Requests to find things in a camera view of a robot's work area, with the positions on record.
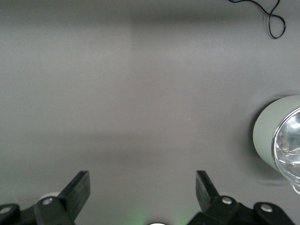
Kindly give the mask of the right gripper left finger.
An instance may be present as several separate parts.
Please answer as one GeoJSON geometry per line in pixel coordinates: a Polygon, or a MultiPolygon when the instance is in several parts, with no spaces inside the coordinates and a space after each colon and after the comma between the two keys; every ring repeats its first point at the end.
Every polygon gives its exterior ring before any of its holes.
{"type": "Polygon", "coordinates": [[[57,195],[20,210],[15,203],[0,206],[2,225],[74,225],[90,196],[90,174],[80,171],[57,195]]]}

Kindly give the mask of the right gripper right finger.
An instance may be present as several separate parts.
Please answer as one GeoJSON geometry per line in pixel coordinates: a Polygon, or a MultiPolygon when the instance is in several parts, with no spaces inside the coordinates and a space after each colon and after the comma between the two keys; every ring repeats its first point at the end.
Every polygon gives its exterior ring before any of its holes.
{"type": "Polygon", "coordinates": [[[230,196],[220,195],[205,171],[196,172],[195,193],[201,211],[190,225],[293,225],[277,205],[257,202],[248,208],[230,196]]]}

